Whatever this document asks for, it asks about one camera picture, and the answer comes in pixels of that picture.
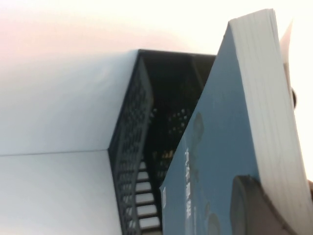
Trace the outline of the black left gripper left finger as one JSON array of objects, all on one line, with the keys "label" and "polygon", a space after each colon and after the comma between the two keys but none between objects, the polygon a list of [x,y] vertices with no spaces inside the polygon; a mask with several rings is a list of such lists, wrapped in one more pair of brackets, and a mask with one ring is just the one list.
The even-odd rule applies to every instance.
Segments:
[{"label": "black left gripper left finger", "polygon": [[230,205],[233,235],[289,235],[290,227],[252,177],[234,177]]}]

